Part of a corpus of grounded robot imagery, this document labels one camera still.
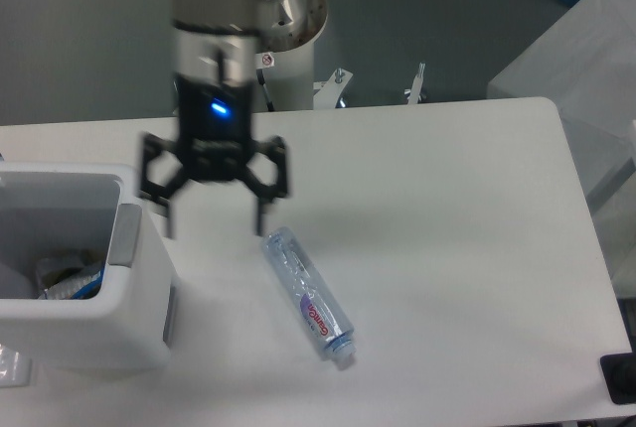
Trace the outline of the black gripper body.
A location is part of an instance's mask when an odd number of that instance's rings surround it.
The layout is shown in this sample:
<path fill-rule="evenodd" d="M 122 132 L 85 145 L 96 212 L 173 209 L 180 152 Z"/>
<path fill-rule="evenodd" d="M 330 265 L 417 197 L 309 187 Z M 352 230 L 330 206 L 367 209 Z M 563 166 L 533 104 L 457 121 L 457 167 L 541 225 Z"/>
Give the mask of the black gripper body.
<path fill-rule="evenodd" d="M 251 106 L 254 85 L 203 83 L 175 78 L 178 139 L 175 154 L 197 182 L 231 182 L 254 154 Z"/>

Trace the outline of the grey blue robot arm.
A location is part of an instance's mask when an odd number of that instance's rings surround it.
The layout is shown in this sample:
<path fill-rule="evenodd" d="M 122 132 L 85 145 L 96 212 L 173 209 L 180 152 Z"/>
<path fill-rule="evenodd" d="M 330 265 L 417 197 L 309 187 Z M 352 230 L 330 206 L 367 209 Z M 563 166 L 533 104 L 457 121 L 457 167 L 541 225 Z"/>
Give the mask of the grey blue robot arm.
<path fill-rule="evenodd" d="M 268 206 L 290 195 L 287 147 L 257 141 L 252 115 L 262 0 L 172 0 L 177 137 L 141 139 L 139 196 L 171 215 L 189 182 L 243 183 L 255 196 L 254 232 Z"/>

